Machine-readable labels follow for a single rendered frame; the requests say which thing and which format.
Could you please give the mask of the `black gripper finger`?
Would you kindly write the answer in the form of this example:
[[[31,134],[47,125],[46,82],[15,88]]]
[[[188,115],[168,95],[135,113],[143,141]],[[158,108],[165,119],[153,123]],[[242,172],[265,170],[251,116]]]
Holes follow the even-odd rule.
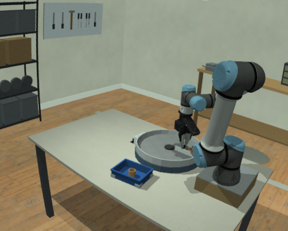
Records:
[[[185,141],[184,149],[185,149],[185,147],[187,146],[187,144],[188,144],[189,140],[191,139],[192,135],[191,135],[191,133],[189,133],[189,134],[186,133],[186,134],[184,134],[184,136],[185,136],[185,139],[184,139],[184,141]]]
[[[179,137],[179,138],[178,138],[178,137]],[[180,142],[181,149],[183,149],[183,148],[184,148],[184,139],[185,139],[185,136],[184,136],[182,130],[179,131],[178,136],[177,136],[177,139],[178,139],[178,141]]]

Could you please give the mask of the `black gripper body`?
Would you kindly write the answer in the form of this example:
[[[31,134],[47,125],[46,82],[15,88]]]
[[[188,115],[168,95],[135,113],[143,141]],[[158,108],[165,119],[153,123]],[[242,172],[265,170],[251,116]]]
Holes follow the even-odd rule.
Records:
[[[183,134],[185,133],[190,133],[190,131],[188,130],[188,128],[186,127],[185,123],[183,122],[183,119],[186,118],[186,117],[191,117],[192,114],[182,114],[180,113],[180,111],[178,111],[179,114],[180,114],[180,117],[178,120],[175,120],[175,124],[174,124],[174,128],[176,131],[180,131],[182,130]],[[183,117],[184,116],[184,117]]]

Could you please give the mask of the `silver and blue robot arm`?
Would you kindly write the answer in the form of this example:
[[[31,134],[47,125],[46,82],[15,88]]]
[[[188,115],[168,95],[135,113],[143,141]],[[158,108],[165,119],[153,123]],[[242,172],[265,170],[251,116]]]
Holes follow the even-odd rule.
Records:
[[[229,60],[216,65],[212,79],[215,94],[197,94],[194,85],[183,85],[180,112],[192,114],[193,110],[213,108],[206,137],[203,136],[200,143],[193,146],[193,158],[199,168],[216,166],[212,175],[216,183],[235,186],[240,182],[240,165],[245,143],[238,137],[225,134],[236,101],[240,100],[242,95],[260,89],[266,76],[257,63]]]

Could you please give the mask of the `blue crate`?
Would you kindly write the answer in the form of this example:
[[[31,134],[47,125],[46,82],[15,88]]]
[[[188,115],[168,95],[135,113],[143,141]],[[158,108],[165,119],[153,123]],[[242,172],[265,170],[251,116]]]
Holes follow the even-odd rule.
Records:
[[[134,168],[136,170],[134,178],[129,176],[129,168]],[[116,166],[112,167],[110,171],[112,178],[121,180],[136,188],[141,188],[144,183],[153,177],[152,168],[129,159],[122,160]]]

